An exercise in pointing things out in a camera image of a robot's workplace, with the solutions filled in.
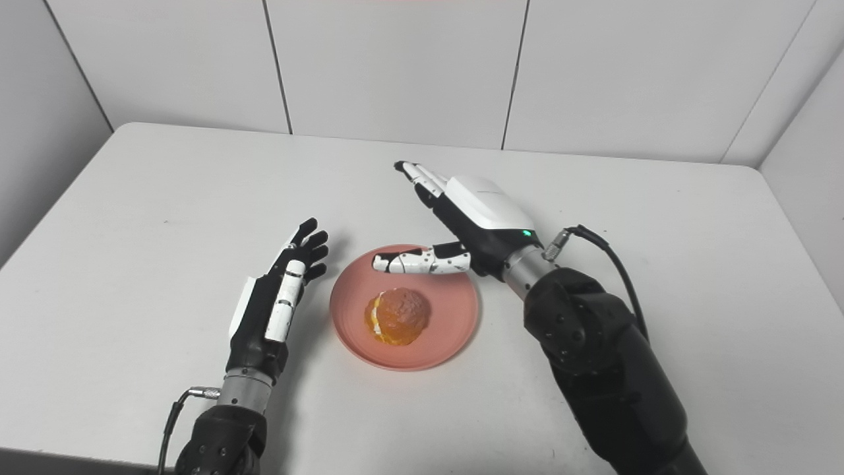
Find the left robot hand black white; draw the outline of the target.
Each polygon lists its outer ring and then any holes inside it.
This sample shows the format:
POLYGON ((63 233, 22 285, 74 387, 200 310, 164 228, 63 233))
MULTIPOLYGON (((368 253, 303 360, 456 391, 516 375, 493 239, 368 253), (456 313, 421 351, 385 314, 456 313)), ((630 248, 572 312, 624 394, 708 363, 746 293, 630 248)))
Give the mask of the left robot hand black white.
POLYGON ((308 283, 328 270, 328 232, 311 217, 286 241, 268 271, 256 278, 229 340, 226 370, 248 369, 276 385, 286 366, 287 335, 308 283))

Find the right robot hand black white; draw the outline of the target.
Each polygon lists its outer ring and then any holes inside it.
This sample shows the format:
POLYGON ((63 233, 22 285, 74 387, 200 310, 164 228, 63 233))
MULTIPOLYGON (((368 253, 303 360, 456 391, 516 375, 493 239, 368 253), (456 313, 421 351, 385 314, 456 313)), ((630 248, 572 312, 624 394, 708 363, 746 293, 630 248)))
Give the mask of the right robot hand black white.
POLYGON ((502 280, 504 263, 523 249, 540 247, 533 220, 493 181, 472 175, 446 179, 418 163, 398 160, 395 170, 456 241, 377 253, 374 270, 390 274, 473 271, 502 280))

